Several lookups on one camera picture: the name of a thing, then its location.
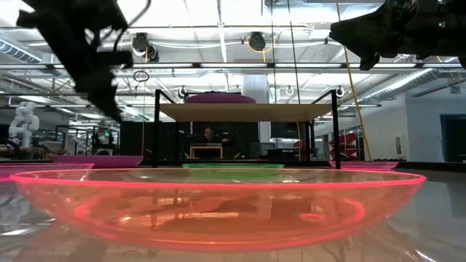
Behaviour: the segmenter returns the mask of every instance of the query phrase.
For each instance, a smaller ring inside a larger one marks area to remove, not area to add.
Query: ceiling light
[[[103,116],[101,115],[98,115],[98,114],[80,114],[84,117],[87,117],[87,118],[92,118],[92,119],[102,119],[104,118]]]
[[[278,63],[278,68],[294,68],[294,63]],[[297,63],[297,68],[341,68],[341,63]]]
[[[427,63],[423,68],[462,68],[460,63]]]
[[[416,66],[415,63],[378,63],[374,68],[413,68]],[[350,68],[359,68],[359,63],[352,63],[349,65]]]
[[[26,69],[47,69],[45,65],[37,65],[37,64],[30,64],[30,65],[0,65],[1,70],[26,70]]]
[[[202,68],[266,68],[266,63],[202,63]]]
[[[346,108],[349,108],[349,107],[354,108],[354,107],[356,107],[356,105],[340,105],[340,106],[344,106],[344,107],[346,107]],[[378,104],[378,105],[367,105],[367,104],[366,104],[366,105],[359,105],[359,107],[381,107],[381,106],[382,106],[382,105],[380,105],[380,104]]]
[[[140,63],[135,64],[132,68],[191,68],[191,63]]]
[[[57,110],[62,111],[62,112],[65,112],[65,113],[68,113],[68,114],[75,114],[73,111],[68,110],[68,109],[66,109],[66,108],[57,108]]]
[[[374,68],[413,68],[415,63],[378,63]]]
[[[42,98],[42,97],[37,97],[37,96],[32,96],[32,95],[21,95],[19,98],[26,99],[29,101],[37,102],[37,103],[51,103],[52,101],[50,99]]]
[[[50,105],[53,108],[85,108],[87,105]]]

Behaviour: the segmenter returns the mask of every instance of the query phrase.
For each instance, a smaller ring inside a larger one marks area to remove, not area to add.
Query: black robotic arm
[[[76,82],[76,92],[86,94],[105,115],[120,122],[120,110],[114,99],[117,87],[111,84],[114,78],[111,68],[133,66],[133,55],[131,51],[117,50],[118,41],[130,26],[117,0],[23,1],[35,12],[20,11],[17,25],[37,28]],[[148,1],[136,20],[150,3]],[[104,28],[120,31],[120,35],[112,51],[98,52],[100,31]],[[93,32],[93,39],[87,40],[86,30]]]

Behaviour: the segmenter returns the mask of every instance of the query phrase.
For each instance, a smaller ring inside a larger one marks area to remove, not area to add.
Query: transparent plastic bowl
[[[183,164],[192,175],[207,178],[260,178],[279,175],[284,164]]]
[[[253,182],[193,178],[186,169],[11,178],[33,205],[91,235],[199,251],[295,247],[355,234],[399,210],[425,181],[408,173],[346,170],[283,170]]]
[[[330,161],[330,165],[335,168],[335,161]],[[366,161],[342,161],[343,170],[367,170],[367,171],[388,171],[396,168],[399,162],[366,162]]]
[[[0,178],[8,178],[17,172],[45,171],[45,170],[81,170],[91,169],[94,164],[67,163],[0,163]]]
[[[94,168],[137,167],[144,156],[52,156],[54,163],[93,163]]]

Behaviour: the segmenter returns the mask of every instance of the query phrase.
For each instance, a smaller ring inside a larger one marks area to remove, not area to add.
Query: table
[[[189,147],[189,158],[194,158],[195,150],[209,150],[209,149],[218,149],[220,150],[220,158],[224,157],[224,147],[223,146],[190,146]]]

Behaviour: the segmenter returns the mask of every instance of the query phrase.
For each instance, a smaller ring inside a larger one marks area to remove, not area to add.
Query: pipe
[[[400,93],[434,81],[439,77],[441,77],[441,73],[432,68],[418,70],[406,75],[395,76],[362,95],[358,95],[360,97],[358,101],[361,103],[373,98],[382,100],[384,98],[394,97]]]

